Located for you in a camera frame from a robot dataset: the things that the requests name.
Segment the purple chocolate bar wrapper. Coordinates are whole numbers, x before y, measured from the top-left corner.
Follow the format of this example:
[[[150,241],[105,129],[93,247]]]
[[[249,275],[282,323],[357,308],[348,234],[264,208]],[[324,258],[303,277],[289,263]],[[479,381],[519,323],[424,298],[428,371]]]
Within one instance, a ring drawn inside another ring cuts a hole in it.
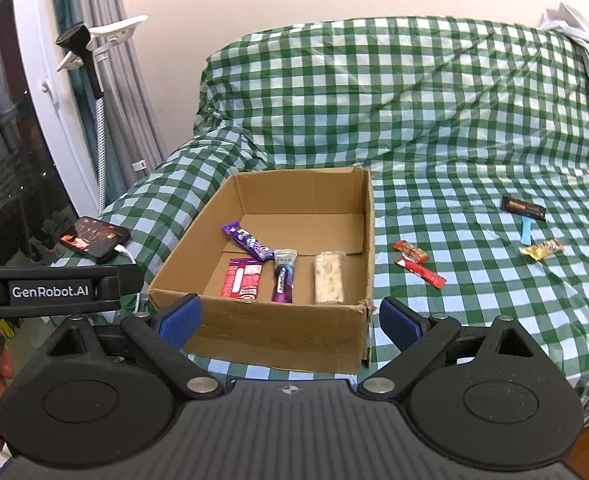
[[[238,221],[225,224],[222,227],[222,231],[253,259],[261,262],[273,260],[274,252],[259,242],[249,231],[240,226]]]

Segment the silver purple snack pouch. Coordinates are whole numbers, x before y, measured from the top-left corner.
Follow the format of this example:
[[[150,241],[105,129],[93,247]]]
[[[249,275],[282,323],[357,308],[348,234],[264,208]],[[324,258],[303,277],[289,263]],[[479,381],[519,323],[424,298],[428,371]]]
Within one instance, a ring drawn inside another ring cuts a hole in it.
[[[275,286],[272,300],[279,304],[291,304],[293,300],[294,268],[297,258],[295,249],[274,250]]]

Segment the red stick snack packet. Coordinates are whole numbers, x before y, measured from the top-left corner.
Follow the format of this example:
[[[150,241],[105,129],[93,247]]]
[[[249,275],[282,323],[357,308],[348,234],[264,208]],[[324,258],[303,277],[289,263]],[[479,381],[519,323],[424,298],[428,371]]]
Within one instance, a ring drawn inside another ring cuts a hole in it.
[[[443,276],[436,274],[435,272],[425,268],[422,264],[416,263],[416,261],[411,259],[398,257],[395,260],[395,263],[406,271],[419,276],[419,278],[422,278],[424,281],[437,289],[442,289],[443,286],[447,283]]]

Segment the small red orange candy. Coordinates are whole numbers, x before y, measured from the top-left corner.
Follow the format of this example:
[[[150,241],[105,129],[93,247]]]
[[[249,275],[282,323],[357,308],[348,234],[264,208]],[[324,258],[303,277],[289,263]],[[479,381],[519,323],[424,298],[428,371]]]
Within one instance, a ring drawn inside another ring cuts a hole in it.
[[[417,245],[407,242],[407,240],[399,240],[393,245],[393,249],[400,252],[401,255],[413,262],[422,264],[430,260],[430,256]]]

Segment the red white snack packet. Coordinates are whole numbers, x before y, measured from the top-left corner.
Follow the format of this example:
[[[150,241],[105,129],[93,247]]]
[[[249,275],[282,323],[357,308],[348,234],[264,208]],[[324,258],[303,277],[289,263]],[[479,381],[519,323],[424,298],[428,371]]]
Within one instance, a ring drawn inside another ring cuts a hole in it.
[[[253,258],[230,259],[221,296],[229,299],[258,298],[263,263]]]

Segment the black smartphone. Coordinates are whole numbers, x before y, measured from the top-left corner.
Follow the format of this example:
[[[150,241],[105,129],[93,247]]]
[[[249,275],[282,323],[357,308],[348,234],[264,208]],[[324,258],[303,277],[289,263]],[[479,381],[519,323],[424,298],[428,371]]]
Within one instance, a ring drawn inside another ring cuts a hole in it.
[[[116,247],[127,243],[131,232],[123,226],[81,217],[59,235],[59,243],[94,263],[106,263],[116,256]]]

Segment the beige rice cracker packet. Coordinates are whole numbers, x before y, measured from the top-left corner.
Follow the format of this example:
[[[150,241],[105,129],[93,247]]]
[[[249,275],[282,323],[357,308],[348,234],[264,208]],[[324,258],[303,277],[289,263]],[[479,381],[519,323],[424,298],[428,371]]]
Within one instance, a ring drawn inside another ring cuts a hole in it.
[[[321,252],[315,256],[316,304],[343,304],[343,252]]]

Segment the brown cardboard box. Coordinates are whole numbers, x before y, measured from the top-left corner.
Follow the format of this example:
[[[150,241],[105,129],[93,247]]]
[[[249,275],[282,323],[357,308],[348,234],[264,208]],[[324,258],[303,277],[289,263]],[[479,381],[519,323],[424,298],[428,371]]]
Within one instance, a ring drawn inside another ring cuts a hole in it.
[[[199,296],[197,356],[353,374],[368,362],[373,195],[360,167],[230,177],[149,287],[158,309]]]

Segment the yellow candy wrapper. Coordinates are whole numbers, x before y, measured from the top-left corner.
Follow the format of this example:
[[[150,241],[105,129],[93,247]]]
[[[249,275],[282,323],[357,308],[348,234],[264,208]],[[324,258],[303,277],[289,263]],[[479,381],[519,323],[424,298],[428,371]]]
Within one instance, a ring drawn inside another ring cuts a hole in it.
[[[520,248],[522,255],[534,261],[544,260],[563,251],[564,246],[557,238],[551,238],[550,240],[544,240],[543,242]]]

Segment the light blue stick packet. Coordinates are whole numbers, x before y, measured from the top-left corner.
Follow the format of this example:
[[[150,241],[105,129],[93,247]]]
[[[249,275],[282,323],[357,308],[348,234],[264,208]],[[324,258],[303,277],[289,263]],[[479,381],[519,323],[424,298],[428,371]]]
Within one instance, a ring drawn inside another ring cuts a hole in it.
[[[521,217],[521,238],[523,246],[532,244],[532,219],[526,216]]]

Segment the black chocolate bar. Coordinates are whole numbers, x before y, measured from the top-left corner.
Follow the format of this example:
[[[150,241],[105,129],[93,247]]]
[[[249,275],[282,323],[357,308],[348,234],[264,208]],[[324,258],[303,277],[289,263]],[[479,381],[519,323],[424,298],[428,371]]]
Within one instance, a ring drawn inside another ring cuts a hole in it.
[[[525,200],[518,200],[511,196],[503,196],[501,198],[500,207],[511,214],[518,214],[519,216],[536,221],[546,221],[547,209],[544,206],[526,202]]]

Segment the green white checkered cloth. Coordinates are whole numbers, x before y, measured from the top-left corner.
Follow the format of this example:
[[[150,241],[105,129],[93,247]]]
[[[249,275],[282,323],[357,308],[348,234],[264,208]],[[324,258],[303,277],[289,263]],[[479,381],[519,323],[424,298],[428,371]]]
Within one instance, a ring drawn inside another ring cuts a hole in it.
[[[589,420],[589,79],[556,32],[456,18],[362,18],[255,32],[206,62],[194,136],[104,209],[153,278],[239,172],[360,166],[375,206],[373,296],[469,325],[517,318]],[[520,252],[521,217],[544,206]],[[395,263],[407,240],[445,278]]]

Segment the grey curtain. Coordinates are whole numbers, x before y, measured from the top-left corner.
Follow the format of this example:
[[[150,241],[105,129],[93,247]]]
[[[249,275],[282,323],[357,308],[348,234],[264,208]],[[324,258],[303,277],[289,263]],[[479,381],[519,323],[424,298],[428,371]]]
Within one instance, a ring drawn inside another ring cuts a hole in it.
[[[126,18],[123,0],[52,0],[58,32],[76,23],[109,25]],[[148,96],[134,42],[108,51],[98,61],[106,95],[106,202],[114,202],[156,168],[168,149]]]

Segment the white clip phone holder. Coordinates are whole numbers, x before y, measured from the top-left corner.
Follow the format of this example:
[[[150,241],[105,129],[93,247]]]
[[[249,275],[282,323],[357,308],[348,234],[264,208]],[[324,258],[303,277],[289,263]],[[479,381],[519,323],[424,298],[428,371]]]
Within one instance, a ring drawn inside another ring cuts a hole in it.
[[[98,74],[99,58],[111,48],[125,44],[134,35],[136,28],[147,20],[148,16],[142,14],[95,27],[88,27],[83,22],[75,23],[56,40],[56,45],[66,50],[66,55],[57,66],[58,72],[84,68],[94,98],[101,99],[104,96],[104,88]]]

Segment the white door frame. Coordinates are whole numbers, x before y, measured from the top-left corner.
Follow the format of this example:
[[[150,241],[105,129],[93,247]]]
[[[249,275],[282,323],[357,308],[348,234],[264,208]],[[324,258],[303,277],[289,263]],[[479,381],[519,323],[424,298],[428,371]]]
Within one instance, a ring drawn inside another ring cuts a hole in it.
[[[62,50],[52,0],[14,0],[26,82],[49,153],[75,211],[94,216],[98,183],[66,73],[57,70]]]

